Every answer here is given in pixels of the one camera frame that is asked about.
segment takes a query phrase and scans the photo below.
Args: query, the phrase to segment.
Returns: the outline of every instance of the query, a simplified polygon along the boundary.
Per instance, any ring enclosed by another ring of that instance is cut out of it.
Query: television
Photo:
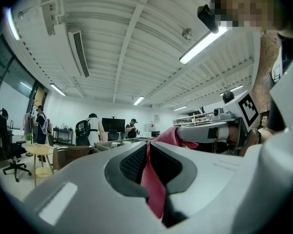
[[[111,118],[102,118],[102,125],[105,132],[111,132],[116,130],[117,132],[125,131],[125,120],[124,119],[111,119]]]

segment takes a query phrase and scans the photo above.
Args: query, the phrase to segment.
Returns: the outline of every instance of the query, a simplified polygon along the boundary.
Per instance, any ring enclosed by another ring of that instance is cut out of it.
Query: red cloth
[[[181,146],[182,144],[187,145],[189,148],[196,148],[198,144],[194,142],[181,141],[176,135],[177,127],[171,127],[162,134],[160,134],[156,139],[151,141],[159,141],[167,143],[174,146]],[[158,218],[162,218],[164,213],[165,198],[166,198],[166,188],[161,183],[160,179],[156,175],[150,162],[150,142],[147,144],[146,151],[146,166],[142,173],[141,185],[147,190],[149,198],[148,205],[154,214]]]

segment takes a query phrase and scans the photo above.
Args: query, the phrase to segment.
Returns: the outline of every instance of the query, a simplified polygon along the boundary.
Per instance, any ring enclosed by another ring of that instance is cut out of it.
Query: fluorescent light
[[[177,111],[177,110],[180,110],[180,109],[184,109],[184,108],[186,108],[186,107],[187,107],[187,106],[180,107],[180,108],[174,109],[174,111]]]
[[[19,34],[18,34],[17,30],[16,30],[16,27],[14,25],[14,22],[13,22],[11,8],[8,9],[6,15],[7,15],[8,22],[9,22],[10,28],[12,30],[12,33],[13,33],[15,39],[16,40],[19,40],[20,39],[20,36],[19,36]]]
[[[224,33],[227,32],[229,28],[227,27],[219,27],[219,31],[217,34],[210,33],[201,41],[196,43],[193,47],[191,47],[180,59],[179,61],[183,64],[187,64],[192,58],[194,58],[197,54],[199,54],[202,50],[207,48],[211,43],[216,41],[219,37],[221,37]]]
[[[54,84],[50,84],[50,86],[51,87],[53,87],[53,89],[55,90],[55,91],[57,91],[60,95],[62,95],[62,96],[66,96],[66,94],[64,94],[56,85],[54,85]]]
[[[242,87],[243,87],[243,85],[240,85],[240,86],[237,86],[235,88],[230,89],[230,91],[232,92],[232,91],[237,90],[237,89],[242,88]]]
[[[29,88],[30,90],[32,90],[32,89],[31,89],[30,87],[28,87],[26,84],[24,84],[24,83],[22,83],[22,82],[21,82],[21,84],[24,85],[26,88]]]
[[[141,100],[143,100],[144,98],[145,98],[144,96],[140,96],[133,105],[135,106],[138,105],[141,102]]]

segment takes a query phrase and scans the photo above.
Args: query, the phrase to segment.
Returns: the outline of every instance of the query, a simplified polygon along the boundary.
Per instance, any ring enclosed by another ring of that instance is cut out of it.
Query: wooden table
[[[25,149],[27,152],[34,155],[34,180],[35,180],[35,186],[37,185],[36,177],[49,177],[51,176],[53,172],[53,168],[49,161],[49,154],[53,154],[53,147],[48,145],[42,145],[42,144],[31,144],[26,145]],[[46,156],[46,159],[49,163],[50,169],[47,167],[43,167],[43,157],[41,158],[41,165],[42,167],[36,168],[36,156]]]

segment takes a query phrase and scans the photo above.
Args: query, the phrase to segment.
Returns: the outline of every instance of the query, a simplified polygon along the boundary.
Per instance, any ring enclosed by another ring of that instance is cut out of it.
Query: ceiling
[[[60,2],[45,1],[20,0],[12,13],[35,71],[68,96],[125,104],[145,96],[141,106],[177,108],[250,83],[257,73],[259,48],[247,31],[228,31],[187,65],[179,62],[209,32],[196,15],[208,0],[62,0],[62,22],[81,30],[90,73],[70,77],[48,40]],[[190,41],[182,37],[186,28]]]

